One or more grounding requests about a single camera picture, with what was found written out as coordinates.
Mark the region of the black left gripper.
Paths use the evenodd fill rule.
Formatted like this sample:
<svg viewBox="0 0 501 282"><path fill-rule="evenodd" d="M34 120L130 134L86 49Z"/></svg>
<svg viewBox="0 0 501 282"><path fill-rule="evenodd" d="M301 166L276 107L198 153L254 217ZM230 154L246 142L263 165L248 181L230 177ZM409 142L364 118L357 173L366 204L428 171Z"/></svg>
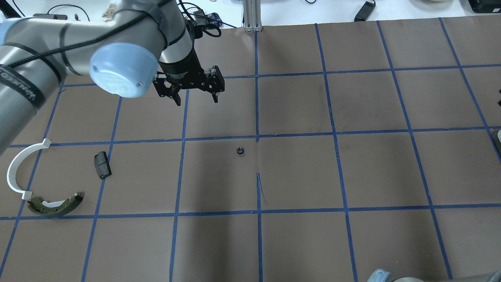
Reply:
<svg viewBox="0 0 501 282"><path fill-rule="evenodd" d="M214 103L218 103L218 93L225 91L223 75L217 65L204 70L195 51L184 59L174 63L159 61L165 78L154 78L155 87L163 87L161 96L168 96L175 104L181 106L180 89L199 89L211 93Z"/></svg>

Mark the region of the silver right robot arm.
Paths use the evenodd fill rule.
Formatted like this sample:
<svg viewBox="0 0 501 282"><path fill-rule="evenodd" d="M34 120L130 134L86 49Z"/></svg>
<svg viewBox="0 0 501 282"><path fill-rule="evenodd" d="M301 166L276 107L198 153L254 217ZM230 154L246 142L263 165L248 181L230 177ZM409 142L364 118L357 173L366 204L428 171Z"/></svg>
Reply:
<svg viewBox="0 0 501 282"><path fill-rule="evenodd" d="M501 271L485 274L467 275L465 277L449 277L448 275L402 274L377 269L367 278L367 282L500 282Z"/></svg>

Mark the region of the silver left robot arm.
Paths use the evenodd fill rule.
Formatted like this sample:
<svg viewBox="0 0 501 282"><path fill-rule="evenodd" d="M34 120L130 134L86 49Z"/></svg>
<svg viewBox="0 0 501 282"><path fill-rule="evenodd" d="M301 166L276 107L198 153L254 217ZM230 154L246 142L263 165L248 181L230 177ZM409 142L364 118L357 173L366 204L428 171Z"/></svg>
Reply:
<svg viewBox="0 0 501 282"><path fill-rule="evenodd" d="M109 23L9 18L1 24L1 152L16 139L68 75L90 76L122 98L144 95L161 68L178 100L181 89L225 90L218 66L204 70L195 51L202 25L175 0L122 0Z"/></svg>

